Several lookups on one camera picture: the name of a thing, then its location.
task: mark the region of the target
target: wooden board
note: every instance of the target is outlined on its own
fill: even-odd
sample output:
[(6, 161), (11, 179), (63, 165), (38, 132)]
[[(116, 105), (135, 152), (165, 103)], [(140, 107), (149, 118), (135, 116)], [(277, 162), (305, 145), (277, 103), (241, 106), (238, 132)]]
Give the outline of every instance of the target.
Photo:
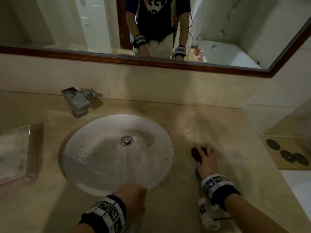
[[(272, 160), (279, 169), (294, 169), (294, 170), (311, 170), (311, 139), (274, 137), (274, 136), (259, 136), (266, 150), (270, 154)], [(280, 150), (271, 149), (267, 143), (267, 139), (272, 139), (280, 145)], [(285, 160), (281, 154), (281, 150), (287, 150), (290, 153), (300, 153), (309, 161), (308, 166), (304, 166), (297, 161), (291, 163)]]

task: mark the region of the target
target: sink drain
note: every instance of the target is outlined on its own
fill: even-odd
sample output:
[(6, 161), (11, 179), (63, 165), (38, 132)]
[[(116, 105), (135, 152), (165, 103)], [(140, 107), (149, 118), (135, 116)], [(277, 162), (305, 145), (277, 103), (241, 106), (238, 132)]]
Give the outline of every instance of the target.
[(130, 146), (131, 144), (133, 144), (133, 142), (134, 140), (131, 136), (124, 136), (121, 138), (121, 144), (124, 146)]

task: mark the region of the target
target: mirror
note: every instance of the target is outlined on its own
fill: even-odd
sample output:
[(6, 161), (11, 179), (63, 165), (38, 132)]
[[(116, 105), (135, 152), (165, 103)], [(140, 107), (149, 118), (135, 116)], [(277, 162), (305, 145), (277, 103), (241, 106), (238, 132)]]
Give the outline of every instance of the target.
[(310, 17), (311, 0), (0, 0), (0, 45), (267, 70)]

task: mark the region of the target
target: person's right hand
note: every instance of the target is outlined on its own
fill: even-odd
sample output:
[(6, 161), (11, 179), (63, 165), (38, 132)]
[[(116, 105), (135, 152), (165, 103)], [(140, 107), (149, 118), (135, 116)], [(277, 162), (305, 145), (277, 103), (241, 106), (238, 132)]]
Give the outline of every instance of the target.
[(146, 45), (141, 45), (139, 47), (139, 56), (140, 57), (150, 57), (149, 50)]
[(209, 175), (218, 172), (217, 157), (210, 147), (207, 147), (207, 155), (204, 153), (201, 147), (196, 146), (196, 149), (202, 158), (202, 164), (197, 161), (196, 168), (200, 174), (200, 177), (202, 178), (202, 180), (204, 180)]
[(138, 211), (145, 211), (146, 192), (147, 188), (132, 181), (119, 186), (115, 195), (125, 204), (127, 215), (131, 215)]

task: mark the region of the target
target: white oval sink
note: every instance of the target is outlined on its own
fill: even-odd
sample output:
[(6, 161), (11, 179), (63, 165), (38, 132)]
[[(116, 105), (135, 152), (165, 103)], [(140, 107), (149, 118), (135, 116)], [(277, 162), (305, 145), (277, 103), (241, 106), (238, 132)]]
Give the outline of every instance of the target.
[[(129, 146), (121, 144), (124, 136), (132, 138)], [(68, 181), (106, 196), (128, 181), (152, 188), (169, 171), (173, 156), (169, 135), (153, 121), (111, 115), (86, 124), (70, 138), (61, 166)]]

